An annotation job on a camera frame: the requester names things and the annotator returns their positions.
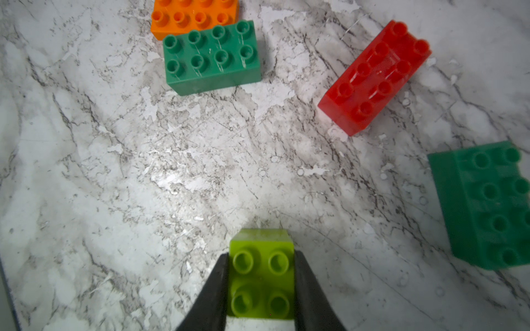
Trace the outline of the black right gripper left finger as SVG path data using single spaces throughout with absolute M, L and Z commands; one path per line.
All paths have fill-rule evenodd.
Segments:
M 224 331 L 227 316 L 229 254 L 219 256 L 199 296 L 176 331 Z

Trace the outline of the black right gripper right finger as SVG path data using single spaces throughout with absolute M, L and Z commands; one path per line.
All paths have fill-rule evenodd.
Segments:
M 346 331 L 328 302 L 304 254 L 296 250 L 295 266 L 295 329 Z

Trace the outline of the lime green square lego brick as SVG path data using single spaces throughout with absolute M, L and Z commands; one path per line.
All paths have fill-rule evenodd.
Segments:
M 293 319 L 294 252 L 286 230 L 240 230 L 229 246 L 228 315 Z

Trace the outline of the dark green long lego brick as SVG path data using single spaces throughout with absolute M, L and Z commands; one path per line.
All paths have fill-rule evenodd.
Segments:
M 510 141 L 429 154 L 458 259 L 485 270 L 529 264 L 529 181 L 521 158 Z

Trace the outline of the red long lego brick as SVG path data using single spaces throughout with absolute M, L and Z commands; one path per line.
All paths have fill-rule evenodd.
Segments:
M 428 41 L 389 22 L 328 91 L 318 107 L 347 135 L 363 131 L 432 54 Z

